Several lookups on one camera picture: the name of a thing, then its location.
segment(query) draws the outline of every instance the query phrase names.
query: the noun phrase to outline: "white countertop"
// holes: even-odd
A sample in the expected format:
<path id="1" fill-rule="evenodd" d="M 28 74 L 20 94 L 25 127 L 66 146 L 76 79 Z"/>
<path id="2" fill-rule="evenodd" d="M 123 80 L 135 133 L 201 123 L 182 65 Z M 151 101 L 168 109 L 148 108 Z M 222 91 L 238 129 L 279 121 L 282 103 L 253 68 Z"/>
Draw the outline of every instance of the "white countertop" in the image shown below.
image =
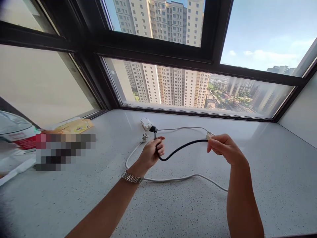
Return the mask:
<path id="1" fill-rule="evenodd" d="M 64 237 L 118 181 L 125 160 L 141 141 L 141 118 L 158 129 L 205 127 L 228 133 L 250 163 L 253 189 L 266 237 L 317 232 L 317 149 L 276 123 L 112 110 L 92 122 L 95 149 L 66 171 L 30 169 L 0 187 L 0 225 L 7 236 Z M 204 130 L 158 132 L 165 156 L 204 139 Z M 132 164 L 142 150 L 132 156 Z M 173 178 L 201 173 L 228 188 L 230 166 L 222 156 L 193 144 L 147 173 Z M 112 237 L 229 237 L 227 193 L 202 178 L 141 183 Z"/>

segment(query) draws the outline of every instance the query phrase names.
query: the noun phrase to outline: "yellow package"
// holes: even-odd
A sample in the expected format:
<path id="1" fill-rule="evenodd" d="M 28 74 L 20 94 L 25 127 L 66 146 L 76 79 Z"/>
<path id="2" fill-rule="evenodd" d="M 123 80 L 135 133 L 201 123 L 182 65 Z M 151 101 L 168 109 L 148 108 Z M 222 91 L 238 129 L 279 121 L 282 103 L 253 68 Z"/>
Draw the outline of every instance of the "yellow package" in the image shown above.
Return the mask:
<path id="1" fill-rule="evenodd" d="M 77 119 L 75 121 L 71 121 L 62 126 L 59 126 L 53 131 L 56 134 L 80 134 L 90 127 L 93 127 L 90 119 Z"/>

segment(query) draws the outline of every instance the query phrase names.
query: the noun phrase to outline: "sky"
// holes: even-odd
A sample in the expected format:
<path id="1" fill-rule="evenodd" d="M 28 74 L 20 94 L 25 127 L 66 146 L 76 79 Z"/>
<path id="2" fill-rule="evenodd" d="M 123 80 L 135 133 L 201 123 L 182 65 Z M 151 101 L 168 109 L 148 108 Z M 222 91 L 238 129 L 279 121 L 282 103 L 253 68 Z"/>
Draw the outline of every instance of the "sky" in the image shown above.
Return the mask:
<path id="1" fill-rule="evenodd" d="M 113 0 L 104 0 L 115 30 Z M 188 0 L 175 0 L 187 7 Z M 317 37 L 317 0 L 234 0 L 222 64 L 266 71 L 297 67 Z"/>

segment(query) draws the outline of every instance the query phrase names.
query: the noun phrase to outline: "black window frame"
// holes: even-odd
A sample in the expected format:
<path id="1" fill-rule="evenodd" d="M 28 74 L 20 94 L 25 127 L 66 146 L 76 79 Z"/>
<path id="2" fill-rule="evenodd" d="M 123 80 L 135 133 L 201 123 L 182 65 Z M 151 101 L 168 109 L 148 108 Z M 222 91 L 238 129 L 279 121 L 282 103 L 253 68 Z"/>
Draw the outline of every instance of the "black window frame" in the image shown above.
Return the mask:
<path id="1" fill-rule="evenodd" d="M 0 21 L 0 44 L 72 54 L 96 96 L 96 100 L 101 107 L 100 114 L 112 109 L 128 109 L 278 122 L 317 71 L 316 61 L 313 62 L 317 55 L 316 46 L 312 49 L 311 55 L 305 56 L 306 61 L 310 62 L 310 67 L 303 77 L 220 64 L 233 0 L 206 1 L 201 47 L 112 31 L 107 9 L 104 8 L 100 0 L 41 0 L 42 6 L 36 0 L 31 1 L 37 8 L 43 6 L 48 19 L 60 35 L 44 33 Z M 205 24 L 206 22 L 214 22 L 214 24 Z M 129 107 L 121 103 L 101 57 L 290 85 L 295 88 L 272 119 Z"/>

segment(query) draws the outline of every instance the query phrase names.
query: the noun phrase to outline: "wristwatch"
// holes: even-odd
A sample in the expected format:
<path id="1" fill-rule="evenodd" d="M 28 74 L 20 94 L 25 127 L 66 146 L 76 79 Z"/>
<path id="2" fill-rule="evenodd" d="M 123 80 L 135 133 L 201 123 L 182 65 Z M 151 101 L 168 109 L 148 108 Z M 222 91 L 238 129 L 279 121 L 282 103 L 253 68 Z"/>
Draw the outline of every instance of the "wristwatch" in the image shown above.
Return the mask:
<path id="1" fill-rule="evenodd" d="M 132 182 L 132 183 L 137 183 L 140 184 L 143 180 L 143 178 L 137 177 L 137 176 L 133 176 L 129 173 L 127 173 L 127 171 L 125 171 L 122 175 L 121 178 L 123 178 L 124 180 L 128 181 L 128 182 Z"/>

